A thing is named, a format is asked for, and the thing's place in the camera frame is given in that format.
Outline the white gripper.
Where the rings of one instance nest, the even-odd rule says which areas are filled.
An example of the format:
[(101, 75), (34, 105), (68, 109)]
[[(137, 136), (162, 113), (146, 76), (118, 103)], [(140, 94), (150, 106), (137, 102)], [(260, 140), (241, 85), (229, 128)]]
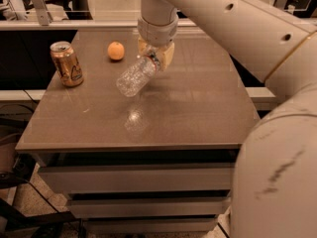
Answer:
[(140, 56), (148, 55), (153, 47), (156, 48), (156, 56), (159, 61), (159, 69), (165, 71), (172, 62), (174, 55), (174, 43), (171, 43), (176, 35), (178, 16), (173, 14), (142, 15), (138, 19), (138, 52)]

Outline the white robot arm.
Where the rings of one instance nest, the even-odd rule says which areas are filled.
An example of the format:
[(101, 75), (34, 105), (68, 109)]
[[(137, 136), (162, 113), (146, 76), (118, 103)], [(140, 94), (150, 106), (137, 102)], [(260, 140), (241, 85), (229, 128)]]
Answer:
[(275, 107), (235, 163), (232, 238), (317, 238), (316, 28), (261, 0), (142, 0), (144, 39), (178, 9), (264, 86)]

